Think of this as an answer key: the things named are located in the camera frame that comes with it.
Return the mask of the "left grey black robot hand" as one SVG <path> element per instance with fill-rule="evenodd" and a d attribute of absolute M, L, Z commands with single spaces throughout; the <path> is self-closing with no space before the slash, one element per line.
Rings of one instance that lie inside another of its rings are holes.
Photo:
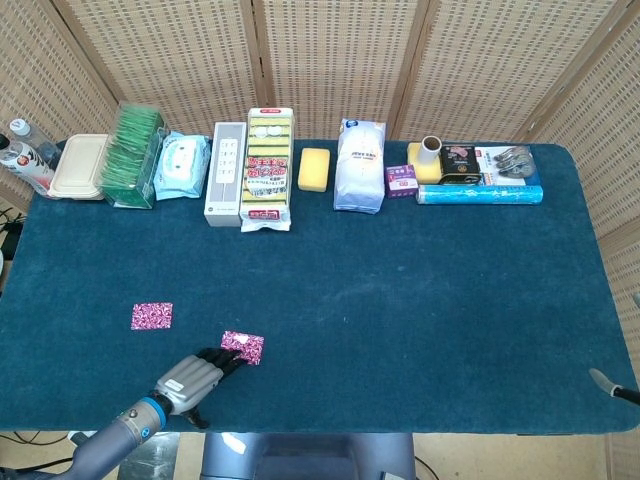
<path fill-rule="evenodd" d="M 171 415 L 182 416 L 205 430 L 210 423 L 201 417 L 199 404 L 222 380 L 247 364 L 239 350 L 204 348 L 161 376 L 149 396 L 161 407 L 164 421 Z"/>

